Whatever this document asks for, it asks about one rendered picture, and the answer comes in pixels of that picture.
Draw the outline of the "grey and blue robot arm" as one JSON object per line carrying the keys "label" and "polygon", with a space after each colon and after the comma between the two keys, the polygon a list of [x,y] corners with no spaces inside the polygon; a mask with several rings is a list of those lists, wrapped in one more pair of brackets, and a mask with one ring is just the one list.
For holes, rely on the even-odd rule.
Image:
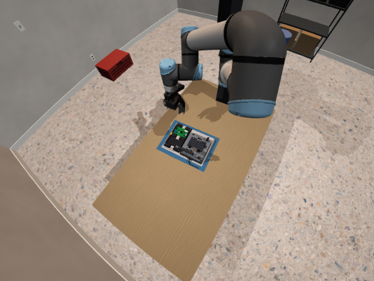
{"label": "grey and blue robot arm", "polygon": [[182,64],[170,58],[159,63],[167,92],[183,90],[178,81],[202,79],[198,50],[220,50],[218,80],[229,92],[229,112],[245,118],[265,118],[273,113],[287,41],[271,17],[255,10],[239,11],[203,28],[185,26],[180,38]]}

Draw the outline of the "green circuit board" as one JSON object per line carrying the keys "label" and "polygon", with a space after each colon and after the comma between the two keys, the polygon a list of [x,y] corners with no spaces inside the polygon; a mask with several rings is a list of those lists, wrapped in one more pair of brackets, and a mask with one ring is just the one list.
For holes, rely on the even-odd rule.
{"label": "green circuit board", "polygon": [[174,130],[175,134],[177,134],[178,136],[182,136],[182,137],[186,137],[188,132],[189,132],[188,130],[180,128],[179,126],[177,126],[176,129]]}

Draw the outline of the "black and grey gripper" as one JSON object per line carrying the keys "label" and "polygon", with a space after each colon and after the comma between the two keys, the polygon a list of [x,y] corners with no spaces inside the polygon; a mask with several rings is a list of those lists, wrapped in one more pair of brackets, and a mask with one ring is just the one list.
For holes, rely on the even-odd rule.
{"label": "black and grey gripper", "polygon": [[[185,114],[185,102],[182,98],[182,96],[177,93],[179,89],[177,89],[175,92],[167,92],[165,91],[164,93],[164,100],[163,100],[163,103],[164,103],[164,106],[170,109],[173,109],[176,111],[177,107],[179,108],[178,110],[178,113],[180,114],[181,112],[183,112],[183,114]],[[171,98],[172,97],[172,98]]]}

